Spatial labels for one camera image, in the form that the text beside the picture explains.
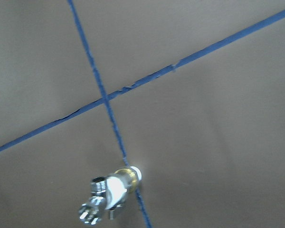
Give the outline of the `small chrome angle valve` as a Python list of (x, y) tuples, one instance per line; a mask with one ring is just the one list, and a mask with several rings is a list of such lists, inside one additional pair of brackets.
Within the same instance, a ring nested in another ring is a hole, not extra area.
[(109, 219), (113, 220), (123, 208), (128, 187), (120, 175), (97, 177), (91, 180), (91, 197), (81, 205), (78, 211), (79, 219), (89, 226), (94, 226), (102, 220), (108, 211)]

